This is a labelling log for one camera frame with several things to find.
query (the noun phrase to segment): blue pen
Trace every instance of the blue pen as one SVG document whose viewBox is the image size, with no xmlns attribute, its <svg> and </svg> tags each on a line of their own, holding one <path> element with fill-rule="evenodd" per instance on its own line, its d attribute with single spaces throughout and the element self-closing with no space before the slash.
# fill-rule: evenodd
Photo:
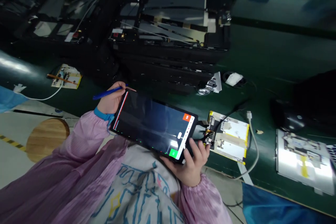
<svg viewBox="0 0 336 224">
<path fill-rule="evenodd" d="M 116 87 L 116 88 L 114 88 L 114 89 L 111 89 L 111 90 L 109 90 L 109 91 L 104 91 L 104 92 L 102 92 L 102 93 L 100 93 L 100 94 L 97 94 L 97 95 L 95 95 L 92 99 L 93 100 L 99 100 L 99 99 L 101 99 L 101 98 L 103 98 L 104 96 L 107 96 L 107 95 L 110 95 L 110 94 L 112 94 L 112 93 L 114 93 L 115 91 L 118 91 L 118 90 L 120 90 L 120 89 L 122 89 L 123 87 Z"/>
</svg>

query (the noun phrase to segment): tablet screen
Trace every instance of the tablet screen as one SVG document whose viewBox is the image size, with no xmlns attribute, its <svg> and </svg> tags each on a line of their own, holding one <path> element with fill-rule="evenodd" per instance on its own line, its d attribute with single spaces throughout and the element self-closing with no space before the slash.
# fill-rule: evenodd
<svg viewBox="0 0 336 224">
<path fill-rule="evenodd" d="M 127 91 L 113 130 L 175 159 L 180 159 L 195 117 Z"/>
</svg>

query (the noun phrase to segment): wooden stool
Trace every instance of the wooden stool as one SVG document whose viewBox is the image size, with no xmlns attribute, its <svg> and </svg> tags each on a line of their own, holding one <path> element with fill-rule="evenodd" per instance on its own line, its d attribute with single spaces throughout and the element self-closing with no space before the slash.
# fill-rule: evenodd
<svg viewBox="0 0 336 224">
<path fill-rule="evenodd" d="M 41 122 L 33 129 L 28 138 L 26 145 L 28 158 L 37 163 L 42 158 L 49 156 L 69 134 L 69 126 L 62 119 L 51 118 Z"/>
</svg>

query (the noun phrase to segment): green button on screen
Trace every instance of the green button on screen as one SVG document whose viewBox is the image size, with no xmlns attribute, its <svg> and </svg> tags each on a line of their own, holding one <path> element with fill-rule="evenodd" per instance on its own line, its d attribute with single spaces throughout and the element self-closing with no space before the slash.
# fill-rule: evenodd
<svg viewBox="0 0 336 224">
<path fill-rule="evenodd" d="M 169 156 L 171 156 L 173 158 L 176 158 L 177 157 L 177 150 L 171 149 L 170 153 L 169 153 Z"/>
</svg>

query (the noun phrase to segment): person's right hand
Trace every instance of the person's right hand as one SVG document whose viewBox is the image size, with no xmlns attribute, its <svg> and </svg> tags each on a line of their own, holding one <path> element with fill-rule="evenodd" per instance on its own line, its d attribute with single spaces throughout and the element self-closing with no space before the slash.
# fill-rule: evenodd
<svg viewBox="0 0 336 224">
<path fill-rule="evenodd" d="M 132 88 L 126 87 L 126 84 L 124 82 L 116 82 L 108 90 L 117 88 L 119 86 L 122 87 L 122 89 L 107 96 L 104 96 L 103 98 L 100 99 L 99 104 L 97 106 L 100 112 L 104 114 L 115 114 L 118 110 L 121 98 L 125 93 L 126 89 L 131 89 L 135 91 Z"/>
<path fill-rule="evenodd" d="M 187 148 L 184 149 L 184 165 L 175 164 L 163 156 L 161 156 L 161 159 L 184 185 L 195 187 L 201 182 L 201 169 L 208 160 L 210 154 L 210 145 L 204 147 L 202 141 L 198 141 L 197 147 L 197 144 L 192 138 L 189 139 L 189 142 L 194 153 L 194 157 L 191 157 Z"/>
</svg>

